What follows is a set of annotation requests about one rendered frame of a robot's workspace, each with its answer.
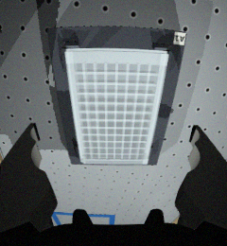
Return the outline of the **blue tape outline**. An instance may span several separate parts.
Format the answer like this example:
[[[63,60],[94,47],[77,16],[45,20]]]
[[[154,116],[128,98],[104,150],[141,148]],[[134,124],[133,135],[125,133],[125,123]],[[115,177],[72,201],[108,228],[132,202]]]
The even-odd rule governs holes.
[[[57,217],[57,215],[68,215],[68,216],[73,216],[73,213],[62,213],[62,212],[54,212],[52,217],[54,219],[54,221],[57,223],[57,225],[60,225],[60,221]],[[92,215],[92,214],[88,214],[89,217],[105,217],[105,218],[110,218],[110,224],[114,224],[114,219],[115,219],[115,215]]]

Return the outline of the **dark grey rectangular frame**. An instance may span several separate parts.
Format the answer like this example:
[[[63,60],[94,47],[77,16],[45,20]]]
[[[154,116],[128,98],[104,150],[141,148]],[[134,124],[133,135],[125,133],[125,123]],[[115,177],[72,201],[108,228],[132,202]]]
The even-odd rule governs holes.
[[[83,164],[79,159],[79,148],[68,88],[64,54],[66,49],[127,48],[167,51],[166,77],[148,164],[106,166],[157,165],[180,74],[186,32],[128,26],[71,26],[48,28],[47,35],[61,121],[72,165],[99,164]]]

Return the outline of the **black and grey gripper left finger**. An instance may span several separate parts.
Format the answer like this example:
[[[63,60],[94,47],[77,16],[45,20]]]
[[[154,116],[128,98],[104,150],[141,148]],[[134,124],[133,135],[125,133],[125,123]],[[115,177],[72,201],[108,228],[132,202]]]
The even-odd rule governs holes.
[[[0,246],[22,246],[54,226],[58,202],[39,169],[39,141],[36,123],[30,123],[0,164]]]

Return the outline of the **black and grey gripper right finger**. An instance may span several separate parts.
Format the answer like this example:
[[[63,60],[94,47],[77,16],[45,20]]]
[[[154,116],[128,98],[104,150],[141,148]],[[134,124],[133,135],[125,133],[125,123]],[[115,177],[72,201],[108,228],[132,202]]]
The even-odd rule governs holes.
[[[198,125],[189,142],[194,146],[188,158],[191,170],[176,196],[177,224],[227,246],[227,162]]]

